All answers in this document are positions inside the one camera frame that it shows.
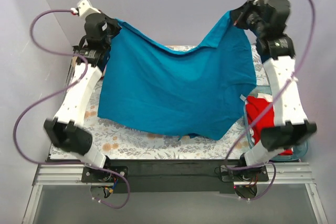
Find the blue t shirt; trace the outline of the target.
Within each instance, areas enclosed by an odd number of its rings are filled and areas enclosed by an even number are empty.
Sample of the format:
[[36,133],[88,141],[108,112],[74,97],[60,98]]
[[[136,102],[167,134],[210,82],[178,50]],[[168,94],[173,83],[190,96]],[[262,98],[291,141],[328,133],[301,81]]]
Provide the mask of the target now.
[[256,74],[249,40],[229,13],[185,52],[159,44],[123,20],[118,24],[100,118],[148,133],[219,140],[243,116],[243,97],[256,87]]

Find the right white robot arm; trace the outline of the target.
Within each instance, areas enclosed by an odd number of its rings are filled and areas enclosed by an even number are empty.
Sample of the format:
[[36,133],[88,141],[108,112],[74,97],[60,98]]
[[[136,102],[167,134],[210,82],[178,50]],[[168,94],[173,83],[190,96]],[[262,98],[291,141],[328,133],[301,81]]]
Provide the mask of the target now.
[[295,50],[292,39],[284,33],[289,14],[288,0],[247,0],[230,13],[234,26],[256,36],[256,49],[273,96],[274,125],[263,129],[260,141],[243,155],[245,163],[237,168],[242,180],[251,180],[257,174],[256,167],[303,144],[317,131],[300,100]]

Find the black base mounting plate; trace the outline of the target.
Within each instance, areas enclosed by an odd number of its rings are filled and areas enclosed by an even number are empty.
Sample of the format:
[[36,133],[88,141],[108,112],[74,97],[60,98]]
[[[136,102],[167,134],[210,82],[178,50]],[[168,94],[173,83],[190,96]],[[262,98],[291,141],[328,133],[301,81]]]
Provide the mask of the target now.
[[239,165],[231,159],[112,159],[106,168],[123,176],[133,193],[218,191],[233,193],[235,182],[247,178],[267,182],[266,168],[227,171]]

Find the white t shirt in bin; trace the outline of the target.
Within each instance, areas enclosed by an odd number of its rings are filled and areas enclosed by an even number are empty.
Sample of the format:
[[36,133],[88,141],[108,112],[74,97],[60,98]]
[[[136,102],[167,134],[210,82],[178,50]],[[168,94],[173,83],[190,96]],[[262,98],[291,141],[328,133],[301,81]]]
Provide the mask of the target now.
[[[258,93],[257,97],[249,95],[245,106],[247,112],[247,120],[250,125],[260,113],[272,102],[272,96],[269,94]],[[263,128],[274,126],[274,110],[270,109],[255,126],[252,127],[254,143],[260,140],[260,134]]]

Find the clear blue plastic bin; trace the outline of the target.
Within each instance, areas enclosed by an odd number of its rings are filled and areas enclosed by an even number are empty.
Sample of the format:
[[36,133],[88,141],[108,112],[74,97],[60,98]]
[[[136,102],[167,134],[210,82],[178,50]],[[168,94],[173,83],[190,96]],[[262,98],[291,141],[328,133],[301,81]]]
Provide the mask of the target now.
[[[257,86],[253,89],[253,91],[249,94],[250,96],[258,97],[259,94],[262,94],[262,97],[269,101],[269,98],[272,99],[272,92],[270,86]],[[249,148],[252,149],[255,145],[253,139],[253,131],[250,131],[246,134],[246,138],[248,141]],[[308,151],[309,145],[308,142],[304,142],[298,146],[294,146],[292,148],[292,155],[277,155],[271,159],[272,162],[296,162],[302,157],[304,157]]]

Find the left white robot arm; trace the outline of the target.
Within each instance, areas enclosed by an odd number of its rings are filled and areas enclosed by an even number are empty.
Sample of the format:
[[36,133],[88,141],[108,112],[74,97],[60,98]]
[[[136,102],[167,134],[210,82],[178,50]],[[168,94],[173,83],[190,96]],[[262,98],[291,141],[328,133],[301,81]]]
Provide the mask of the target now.
[[85,17],[85,36],[74,52],[77,58],[71,88],[53,119],[46,119],[44,129],[54,147],[71,153],[81,162],[95,166],[93,175],[100,182],[111,178],[106,156],[94,145],[92,135],[83,128],[85,112],[94,87],[110,58],[111,41],[121,27],[115,19],[97,11]]

